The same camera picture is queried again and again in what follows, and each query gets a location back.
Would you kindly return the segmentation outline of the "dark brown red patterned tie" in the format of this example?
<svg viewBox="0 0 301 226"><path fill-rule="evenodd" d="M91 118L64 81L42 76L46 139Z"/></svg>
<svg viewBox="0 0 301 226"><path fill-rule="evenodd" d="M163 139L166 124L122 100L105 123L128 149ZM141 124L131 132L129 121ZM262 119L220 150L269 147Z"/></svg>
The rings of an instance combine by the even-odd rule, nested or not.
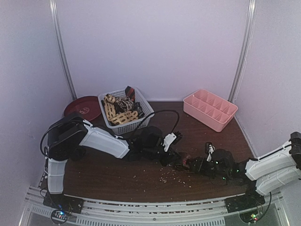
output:
<svg viewBox="0 0 301 226"><path fill-rule="evenodd" d="M179 163L180 167L189 169L190 163L193 159L192 156L186 152L180 152L179 155L181 157L180 163Z"/></svg>

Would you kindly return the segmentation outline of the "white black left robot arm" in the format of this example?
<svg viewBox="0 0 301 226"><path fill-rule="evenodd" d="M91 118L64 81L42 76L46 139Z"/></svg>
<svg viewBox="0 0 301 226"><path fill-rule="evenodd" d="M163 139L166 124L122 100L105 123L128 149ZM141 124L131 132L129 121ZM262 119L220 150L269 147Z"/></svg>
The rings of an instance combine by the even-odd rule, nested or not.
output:
<svg viewBox="0 0 301 226"><path fill-rule="evenodd" d="M48 164L49 201L57 209L67 206L67 197L62 195L65 165L69 159L80 159L83 148L93 148L125 161L158 160L166 166L180 159L171 145L181 138L182 134L174 130L163 136L154 126L144 127L139 135L133 131L129 137L122 137L95 126L78 113L63 117L52 124L40 140L40 151Z"/></svg>

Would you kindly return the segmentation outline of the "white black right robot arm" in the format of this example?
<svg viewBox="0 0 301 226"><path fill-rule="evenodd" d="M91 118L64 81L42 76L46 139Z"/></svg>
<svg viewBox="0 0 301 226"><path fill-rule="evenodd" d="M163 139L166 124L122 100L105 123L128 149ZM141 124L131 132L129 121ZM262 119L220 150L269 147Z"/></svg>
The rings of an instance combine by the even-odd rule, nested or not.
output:
<svg viewBox="0 0 301 226"><path fill-rule="evenodd" d="M284 186L301 177L301 134L293 132L290 139L275 150L245 161L235 162L232 153L207 145L208 156L189 160L190 170L210 178L221 177L226 182L247 185L248 191L241 197L241 204L250 208L259 195Z"/></svg>

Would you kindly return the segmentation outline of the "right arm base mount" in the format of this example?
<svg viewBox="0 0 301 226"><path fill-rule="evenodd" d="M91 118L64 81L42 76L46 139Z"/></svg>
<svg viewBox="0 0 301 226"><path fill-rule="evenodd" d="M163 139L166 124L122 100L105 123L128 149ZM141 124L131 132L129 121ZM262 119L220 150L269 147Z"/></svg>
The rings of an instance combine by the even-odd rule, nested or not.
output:
<svg viewBox="0 0 301 226"><path fill-rule="evenodd" d="M246 192L243 195L237 195L224 200L228 213L240 212L238 216L245 224L255 224L261 220L265 215L271 204L270 201L266 210L263 205L265 204L264 195L258 194L255 191Z"/></svg>

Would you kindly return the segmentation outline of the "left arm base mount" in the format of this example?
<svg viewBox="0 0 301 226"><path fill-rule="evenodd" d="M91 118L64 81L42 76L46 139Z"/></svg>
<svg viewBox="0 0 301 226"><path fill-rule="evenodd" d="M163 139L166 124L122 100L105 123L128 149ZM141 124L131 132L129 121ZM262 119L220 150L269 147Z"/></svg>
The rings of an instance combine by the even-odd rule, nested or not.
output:
<svg viewBox="0 0 301 226"><path fill-rule="evenodd" d="M53 208L50 219L56 225L65 224L71 219L72 213L80 214L82 211L84 200L81 198L51 194L46 189L42 189L40 195L43 197L43 205Z"/></svg>

